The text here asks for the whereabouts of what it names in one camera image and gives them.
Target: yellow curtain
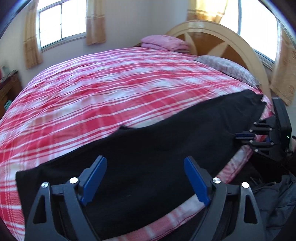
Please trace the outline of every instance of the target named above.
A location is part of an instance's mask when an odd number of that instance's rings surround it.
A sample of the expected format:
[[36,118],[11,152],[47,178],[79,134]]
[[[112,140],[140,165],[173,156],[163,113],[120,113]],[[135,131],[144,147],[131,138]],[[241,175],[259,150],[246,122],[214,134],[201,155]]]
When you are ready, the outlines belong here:
[[33,0],[28,6],[28,13],[25,20],[24,29],[24,57],[26,67],[32,68],[42,63],[41,46],[39,41],[39,31],[36,27],[37,5],[39,0]]
[[279,28],[280,37],[270,88],[289,106],[296,89],[296,50],[285,30]]
[[88,0],[86,10],[87,45],[106,42],[103,0]]
[[228,0],[189,0],[187,21],[200,19],[220,23]]

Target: wooden furniture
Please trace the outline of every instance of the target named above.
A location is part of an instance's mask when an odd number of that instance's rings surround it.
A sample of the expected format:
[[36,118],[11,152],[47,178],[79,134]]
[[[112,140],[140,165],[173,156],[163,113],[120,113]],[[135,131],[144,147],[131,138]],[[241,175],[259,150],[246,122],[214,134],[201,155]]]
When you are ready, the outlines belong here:
[[0,83],[0,119],[5,114],[4,105],[7,100],[14,100],[22,91],[22,85],[18,77],[18,71],[11,72]]
[[245,67],[271,99],[268,77],[261,60],[237,33],[215,22],[192,20],[173,27],[166,35],[188,42],[191,54],[222,57]]

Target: blue gripper pad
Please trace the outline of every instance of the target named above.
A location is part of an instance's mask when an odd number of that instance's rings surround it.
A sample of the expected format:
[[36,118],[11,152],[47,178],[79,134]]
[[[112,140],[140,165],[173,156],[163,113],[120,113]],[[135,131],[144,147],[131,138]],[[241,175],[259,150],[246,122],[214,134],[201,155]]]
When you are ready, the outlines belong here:
[[98,156],[90,168],[83,170],[78,185],[78,198],[82,205],[86,206],[92,201],[106,170],[107,159],[103,156]]
[[212,177],[192,157],[184,159],[184,170],[199,201],[207,207],[212,192]]

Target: gray plaid pillow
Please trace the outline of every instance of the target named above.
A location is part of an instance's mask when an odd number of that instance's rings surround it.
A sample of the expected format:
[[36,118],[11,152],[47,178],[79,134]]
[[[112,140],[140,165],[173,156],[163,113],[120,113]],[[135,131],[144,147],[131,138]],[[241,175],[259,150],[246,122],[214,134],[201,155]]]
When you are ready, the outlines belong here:
[[231,60],[210,55],[202,55],[195,61],[206,64],[207,66],[221,71],[255,89],[259,86],[258,80],[247,69]]

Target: red plaid bedsheet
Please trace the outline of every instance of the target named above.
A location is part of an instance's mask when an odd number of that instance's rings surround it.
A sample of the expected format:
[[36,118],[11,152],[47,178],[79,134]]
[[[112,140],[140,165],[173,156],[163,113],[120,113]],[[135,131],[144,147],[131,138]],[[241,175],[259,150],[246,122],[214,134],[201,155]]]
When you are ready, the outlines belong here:
[[[17,171],[34,168],[104,138],[121,125],[144,127],[218,96],[253,89],[196,56],[127,48],[91,54],[37,75],[0,121],[0,216],[17,240],[25,228]],[[268,117],[270,101],[262,117]],[[229,182],[251,151],[243,147],[220,172]],[[156,222],[113,241],[159,240],[203,205],[193,196]]]

